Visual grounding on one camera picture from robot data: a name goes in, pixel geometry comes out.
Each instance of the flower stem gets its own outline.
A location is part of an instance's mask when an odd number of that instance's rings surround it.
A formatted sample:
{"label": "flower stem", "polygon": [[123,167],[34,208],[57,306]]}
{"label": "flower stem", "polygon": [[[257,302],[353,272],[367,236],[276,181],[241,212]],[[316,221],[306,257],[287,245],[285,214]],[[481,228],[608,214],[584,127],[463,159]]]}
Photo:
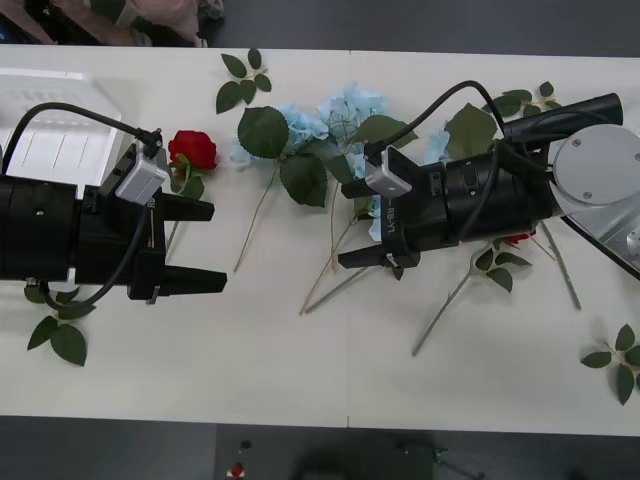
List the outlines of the flower stem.
{"label": "flower stem", "polygon": [[546,249],[546,248],[544,248],[542,245],[540,245],[540,242],[538,242],[538,241],[537,241],[535,238],[533,238],[533,237],[529,237],[529,238],[531,239],[531,241],[532,241],[533,243],[535,243],[535,244],[538,246],[538,248],[540,248],[540,250],[542,250],[544,253],[546,253],[546,254],[547,254],[547,256],[548,256],[551,260],[553,260],[554,262],[556,261],[556,258],[555,258],[553,255],[551,255],[551,254],[547,251],[547,249]]}
{"label": "flower stem", "polygon": [[558,245],[556,241],[553,239],[553,235],[551,235],[551,231],[549,227],[544,222],[540,222],[542,225],[542,230],[544,234],[549,239],[549,244],[551,245],[551,251],[555,254],[558,259],[558,265],[560,265],[560,270],[562,271],[562,276],[564,277],[564,281],[567,284],[567,288],[569,289],[569,294],[571,295],[571,300],[573,300],[573,305],[576,307],[576,310],[582,310],[582,306],[580,305],[580,300],[578,299],[578,294],[576,293],[576,289],[573,288],[573,282],[571,281],[571,277],[569,276],[569,271],[567,270],[567,265],[564,263],[564,259],[562,255],[560,255],[560,250],[558,249]]}
{"label": "flower stem", "polygon": [[444,311],[447,309],[447,307],[453,301],[453,299],[456,297],[456,295],[458,295],[458,293],[460,292],[460,290],[462,289],[464,284],[467,283],[467,280],[469,280],[469,278],[471,278],[471,268],[469,268],[469,271],[464,276],[462,281],[458,284],[458,286],[455,288],[455,290],[449,294],[449,296],[447,297],[447,301],[444,302],[444,305],[438,311],[438,313],[436,314],[435,318],[431,321],[431,323],[427,326],[427,328],[424,331],[424,333],[422,335],[420,335],[420,338],[418,339],[418,341],[416,342],[415,346],[413,347],[413,350],[411,350],[411,356],[412,357],[415,357],[418,354],[418,352],[422,348],[422,344],[425,342],[425,340],[427,339],[427,337],[431,333],[431,330],[433,330],[433,327],[436,326],[437,321],[440,320],[440,317],[442,316]]}
{"label": "flower stem", "polygon": [[354,219],[352,219],[349,222],[349,225],[347,225],[347,228],[344,229],[344,232],[342,232],[342,235],[340,235],[340,238],[338,238],[338,241],[336,242],[335,246],[331,249],[331,255],[329,255],[329,258],[327,259],[327,263],[324,264],[324,267],[322,268],[320,275],[318,275],[318,278],[313,284],[313,287],[311,287],[311,290],[309,290],[309,293],[307,293],[307,296],[304,299],[304,303],[302,304],[302,308],[300,309],[300,312],[298,313],[298,315],[302,315],[304,313],[304,310],[307,308],[307,305],[311,301],[311,296],[316,291],[316,288],[318,288],[318,285],[320,284],[320,280],[326,273],[327,269],[329,268],[329,265],[331,265],[331,259],[335,255],[336,250],[338,250],[338,247],[340,246],[340,242],[342,242],[342,239],[344,238],[344,236],[347,234],[347,232],[353,225],[354,225]]}
{"label": "flower stem", "polygon": [[242,259],[244,258],[244,252],[247,248],[247,243],[249,243],[249,237],[251,237],[251,230],[253,230],[253,225],[256,223],[256,217],[258,216],[258,211],[260,210],[260,207],[262,206],[262,203],[264,202],[264,199],[267,196],[267,192],[269,192],[269,189],[271,188],[271,185],[273,185],[273,181],[276,179],[276,173],[278,173],[278,163],[276,162],[275,168],[273,169],[273,174],[271,175],[271,180],[269,181],[269,185],[267,185],[267,188],[264,190],[264,193],[262,194],[262,198],[260,199],[260,203],[258,203],[258,207],[256,208],[255,213],[253,214],[253,218],[251,219],[251,226],[249,227],[249,231],[247,232],[247,236],[244,239],[244,244],[242,245],[242,250],[240,251],[240,256],[238,257],[238,261],[236,262],[236,266],[233,268],[233,272],[237,272],[238,268],[240,268],[240,264],[242,263]]}
{"label": "flower stem", "polygon": [[173,228],[171,229],[171,234],[169,235],[169,240],[167,240],[167,255],[169,254],[169,249],[171,248],[171,243],[173,243],[173,237],[176,234],[176,230],[178,230],[178,225],[180,225],[180,220],[173,222]]}
{"label": "flower stem", "polygon": [[335,212],[336,210],[336,197],[338,195],[338,187],[340,186],[340,182],[336,182],[336,188],[333,191],[333,199],[331,200],[331,268],[333,269],[333,271],[335,272],[337,270],[336,267],[336,256],[335,256],[335,252],[334,252],[334,241],[333,239],[335,238],[334,234],[333,234],[333,212]]}

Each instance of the small red flower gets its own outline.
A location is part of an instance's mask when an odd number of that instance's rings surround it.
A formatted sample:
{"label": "small red flower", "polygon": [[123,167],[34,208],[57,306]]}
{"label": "small red flower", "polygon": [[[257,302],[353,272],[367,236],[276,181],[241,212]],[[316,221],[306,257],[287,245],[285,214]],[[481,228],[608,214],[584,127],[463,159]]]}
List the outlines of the small red flower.
{"label": "small red flower", "polygon": [[242,475],[243,473],[244,473],[244,467],[242,466],[242,464],[236,463],[231,469],[231,478],[233,479],[242,478],[244,476]]}
{"label": "small red flower", "polygon": [[503,240],[505,240],[506,242],[517,244],[520,240],[526,240],[527,238],[532,237],[535,234],[536,234],[536,231],[534,230],[531,233],[521,233],[520,235],[510,235],[508,237],[504,237]]}
{"label": "small red flower", "polygon": [[177,155],[181,153],[194,167],[213,170],[217,166],[216,144],[204,132],[178,131],[174,139],[169,142],[169,153],[173,163],[179,163]]}

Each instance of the green leaf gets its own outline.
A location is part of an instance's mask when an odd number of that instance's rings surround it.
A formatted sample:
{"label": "green leaf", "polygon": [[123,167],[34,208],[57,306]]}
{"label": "green leaf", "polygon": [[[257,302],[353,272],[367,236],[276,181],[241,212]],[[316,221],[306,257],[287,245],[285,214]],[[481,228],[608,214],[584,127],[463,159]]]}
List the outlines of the green leaf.
{"label": "green leaf", "polygon": [[234,77],[244,78],[247,76],[247,67],[244,66],[244,63],[239,58],[223,53],[222,61]]}
{"label": "green leaf", "polygon": [[504,268],[494,268],[493,270],[489,270],[487,272],[487,277],[496,282],[507,292],[511,293],[511,290],[513,289],[513,278]]}
{"label": "green leaf", "polygon": [[262,55],[257,48],[250,49],[247,58],[249,60],[249,65],[251,65],[251,68],[254,70],[257,70],[262,66]]}
{"label": "green leaf", "polygon": [[69,303],[78,296],[78,293],[80,293],[79,287],[72,292],[58,292],[58,295],[56,295],[56,302],[62,303],[63,305],[65,303]]}
{"label": "green leaf", "polygon": [[533,100],[533,95],[529,90],[509,90],[508,92],[502,92],[506,97],[516,97],[521,102],[530,102]]}
{"label": "green leaf", "polygon": [[[511,97],[507,95],[503,95],[502,97],[494,98],[493,103],[496,105],[498,112],[503,117],[511,117],[520,111],[520,107],[522,106],[522,100],[518,97]],[[491,112],[489,105],[485,105],[482,107],[487,113]]]}
{"label": "green leaf", "polygon": [[510,252],[502,252],[496,257],[496,265],[502,265],[503,263],[512,263],[519,267],[526,267],[531,265],[524,258],[514,255]]}
{"label": "green leaf", "polygon": [[629,350],[636,341],[633,329],[627,324],[620,329],[616,338],[616,350]]}
{"label": "green leaf", "polygon": [[183,197],[191,198],[193,200],[200,200],[203,193],[204,184],[202,183],[202,177],[198,175],[191,177],[182,190]]}
{"label": "green leaf", "polygon": [[359,197],[353,199],[353,216],[359,220],[360,217],[366,215],[369,217],[369,204],[371,197]]}
{"label": "green leaf", "polygon": [[298,154],[313,155],[314,157],[318,157],[320,160],[324,161],[337,157],[338,155],[342,155],[342,152],[329,138],[326,138],[325,140],[314,138],[300,148],[298,150]]}
{"label": "green leaf", "polygon": [[476,267],[478,267],[480,270],[485,272],[489,270],[489,268],[491,268],[492,264],[493,264],[493,250],[491,249],[484,252],[482,255],[480,255],[478,260],[476,260]]}
{"label": "green leaf", "polygon": [[542,85],[540,85],[539,88],[540,95],[542,95],[543,97],[550,97],[551,95],[553,95],[554,88],[550,82],[544,82]]}
{"label": "green leaf", "polygon": [[60,325],[51,333],[51,346],[58,356],[74,365],[84,367],[87,343],[76,327]]}
{"label": "green leaf", "polygon": [[629,365],[633,365],[634,367],[640,367],[640,345],[636,345],[631,350],[629,350],[624,355],[624,359]]}
{"label": "green leaf", "polygon": [[300,205],[324,207],[327,174],[320,159],[312,155],[291,155],[280,162],[280,180],[289,196]]}
{"label": "green leaf", "polygon": [[447,123],[451,138],[447,150],[454,160],[486,153],[496,133],[496,122],[479,108],[468,103]]}
{"label": "green leaf", "polygon": [[[386,115],[371,115],[360,124],[360,128],[358,128],[356,133],[348,140],[348,143],[361,143],[364,141],[369,143],[379,142],[397,133],[406,126],[406,123],[387,117]],[[417,139],[418,136],[414,132],[410,132],[395,142],[393,146],[402,148]]]}
{"label": "green leaf", "polygon": [[620,403],[624,405],[629,400],[633,387],[635,385],[635,377],[633,372],[626,365],[618,365],[618,379],[616,381],[618,386],[618,399]]}
{"label": "green leaf", "polygon": [[28,285],[24,287],[24,296],[31,303],[37,303],[39,305],[44,303],[44,297],[40,294],[40,288],[37,285]]}
{"label": "green leaf", "polygon": [[[80,302],[69,302],[67,305],[76,305]],[[60,320],[77,320],[78,318],[86,317],[96,309],[95,305],[89,305],[83,308],[77,308],[70,311],[58,312],[58,318]]]}
{"label": "green leaf", "polygon": [[611,352],[594,352],[590,353],[580,363],[589,368],[602,368],[611,363]]}
{"label": "green leaf", "polygon": [[243,80],[240,82],[240,94],[244,101],[249,105],[256,96],[256,84],[253,80]]}
{"label": "green leaf", "polygon": [[169,168],[169,180],[171,182],[171,191],[173,193],[178,193],[182,188],[180,180],[178,179],[178,173],[177,168]]}
{"label": "green leaf", "polygon": [[254,80],[258,88],[263,92],[271,91],[271,81],[269,80],[269,77],[267,77],[266,75],[259,73],[258,75],[256,75],[256,78],[254,78]]}
{"label": "green leaf", "polygon": [[524,110],[522,111],[522,116],[523,117],[530,117],[531,115],[536,115],[538,113],[540,113],[542,110],[540,110],[540,107],[536,106],[536,105],[527,105],[526,107],[524,107]]}
{"label": "green leaf", "polygon": [[349,168],[349,162],[347,162],[344,155],[338,155],[322,163],[324,163],[326,169],[331,172],[331,175],[333,175],[338,182],[349,183],[353,181],[353,174]]}
{"label": "green leaf", "polygon": [[330,139],[313,139],[298,150],[299,155],[312,155],[319,158],[325,168],[331,172],[340,183],[348,183],[353,180],[353,174],[349,168],[347,159],[340,149]]}
{"label": "green leaf", "polygon": [[289,127],[273,107],[246,108],[238,125],[238,140],[251,155],[278,158],[289,141]]}
{"label": "green leaf", "polygon": [[44,317],[44,319],[38,324],[36,329],[31,334],[29,345],[27,345],[27,350],[32,350],[48,341],[49,338],[51,338],[51,334],[56,328],[58,328],[58,322],[55,318],[53,318],[51,315]]}
{"label": "green leaf", "polygon": [[216,113],[224,113],[235,107],[242,98],[242,89],[237,82],[227,82],[220,90],[216,97]]}

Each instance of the rose stem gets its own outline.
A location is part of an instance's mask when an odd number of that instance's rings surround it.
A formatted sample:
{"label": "rose stem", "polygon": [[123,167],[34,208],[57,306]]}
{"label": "rose stem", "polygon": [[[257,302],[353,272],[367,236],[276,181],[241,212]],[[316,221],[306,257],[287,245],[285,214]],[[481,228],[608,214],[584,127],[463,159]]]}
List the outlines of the rose stem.
{"label": "rose stem", "polygon": [[340,182],[336,181],[336,188],[333,191],[333,199],[331,200],[331,268],[333,269],[333,271],[335,272],[337,270],[336,267],[336,256],[333,254],[333,250],[334,250],[334,245],[333,245],[333,239],[334,234],[333,234],[333,212],[335,212],[336,210],[336,196],[338,195],[338,187],[340,186]]}
{"label": "rose stem", "polygon": [[311,305],[309,308],[307,308],[304,313],[311,313],[313,312],[315,309],[317,309],[318,307],[320,307],[323,303],[328,302],[329,300],[331,300],[334,296],[336,296],[338,293],[340,293],[340,291],[347,287],[349,284],[351,284],[351,282],[353,282],[356,278],[358,278],[360,275],[362,275],[364,272],[366,272],[369,269],[369,267],[362,267],[360,268],[356,273],[354,273],[353,275],[351,275],[349,278],[347,278],[345,281],[341,282],[337,287],[331,289],[331,291],[329,291],[324,297],[322,297],[320,300],[318,300],[316,303],[314,303],[313,305]]}
{"label": "rose stem", "polygon": [[247,248],[247,243],[249,242],[249,237],[251,237],[251,230],[253,230],[253,225],[256,223],[256,217],[258,216],[258,211],[260,210],[260,207],[262,206],[262,203],[264,202],[264,199],[267,196],[267,192],[271,188],[271,185],[273,185],[273,181],[276,178],[276,173],[278,173],[278,163],[277,162],[276,162],[275,168],[273,169],[273,175],[271,175],[271,180],[269,181],[269,185],[267,185],[267,188],[264,190],[264,193],[262,194],[262,198],[260,199],[260,203],[258,203],[258,207],[256,208],[256,211],[253,214],[253,218],[251,219],[251,226],[249,227],[249,231],[247,232],[247,236],[244,239],[244,244],[242,245],[242,250],[240,251],[240,256],[238,257],[238,261],[236,262],[236,266],[233,269],[233,273],[237,272],[238,268],[240,268],[240,264],[242,263],[242,259],[244,257],[244,252],[245,252],[245,250]]}
{"label": "rose stem", "polygon": [[338,241],[336,242],[336,245],[331,250],[331,255],[329,255],[329,258],[327,259],[327,263],[324,264],[324,268],[320,272],[320,275],[318,275],[318,278],[316,279],[315,283],[313,284],[313,287],[311,287],[311,290],[309,290],[309,293],[305,297],[304,303],[302,304],[302,308],[300,309],[300,312],[298,313],[298,315],[302,315],[304,313],[305,308],[307,308],[307,304],[311,300],[311,296],[316,291],[316,288],[318,288],[318,285],[320,284],[320,280],[322,279],[322,277],[324,276],[325,272],[329,268],[329,265],[331,265],[331,259],[333,258],[333,255],[336,253],[336,250],[338,250],[338,247],[340,246],[340,242],[342,242],[342,239],[344,238],[344,236],[347,234],[349,229],[353,226],[353,222],[354,222],[354,220],[352,219],[349,222],[349,225],[347,225],[347,228],[344,229],[344,232],[342,232],[342,235],[340,235],[340,238],[338,238]]}
{"label": "rose stem", "polygon": [[580,300],[578,299],[578,294],[576,293],[576,289],[573,288],[573,282],[571,281],[571,277],[569,276],[569,271],[567,270],[567,266],[564,263],[564,259],[562,255],[560,255],[560,250],[558,249],[558,245],[553,239],[553,235],[551,235],[551,231],[549,227],[544,222],[540,222],[542,225],[542,230],[544,234],[549,239],[549,244],[551,246],[551,251],[555,254],[558,259],[558,265],[560,265],[560,270],[562,271],[562,276],[564,277],[564,281],[567,284],[567,288],[569,289],[569,294],[571,295],[571,300],[573,300],[573,305],[576,307],[576,310],[582,310],[582,306],[580,305]]}
{"label": "rose stem", "polygon": [[533,238],[533,237],[529,237],[529,238],[533,241],[533,243],[535,243],[536,245],[538,245],[538,247],[540,248],[540,250],[542,250],[544,253],[546,253],[546,254],[549,256],[549,258],[550,258],[551,260],[553,260],[554,262],[556,261],[555,257],[554,257],[553,255],[551,255],[551,254],[547,251],[547,249],[546,249],[546,248],[544,248],[542,245],[540,245],[540,243],[539,243],[535,238]]}
{"label": "rose stem", "polygon": [[426,330],[424,331],[424,333],[422,333],[422,335],[420,335],[420,338],[418,339],[418,341],[416,342],[415,346],[413,347],[413,350],[411,350],[411,356],[415,357],[418,352],[420,351],[420,349],[422,348],[422,344],[425,342],[425,340],[427,339],[427,337],[429,336],[429,334],[431,333],[431,330],[433,330],[433,327],[436,326],[436,322],[438,320],[440,320],[440,317],[442,316],[442,314],[444,313],[444,311],[447,309],[447,307],[449,306],[449,304],[453,301],[453,299],[456,297],[456,295],[458,294],[458,292],[460,292],[460,289],[464,286],[465,283],[467,283],[467,280],[469,280],[469,278],[471,277],[471,268],[469,269],[469,271],[467,272],[467,274],[464,276],[464,278],[462,279],[462,281],[458,284],[458,286],[455,288],[455,290],[449,294],[449,296],[447,297],[447,301],[444,303],[444,305],[442,306],[442,308],[438,311],[438,314],[435,316],[435,318],[431,321],[431,323],[429,323],[429,325],[427,326]]}

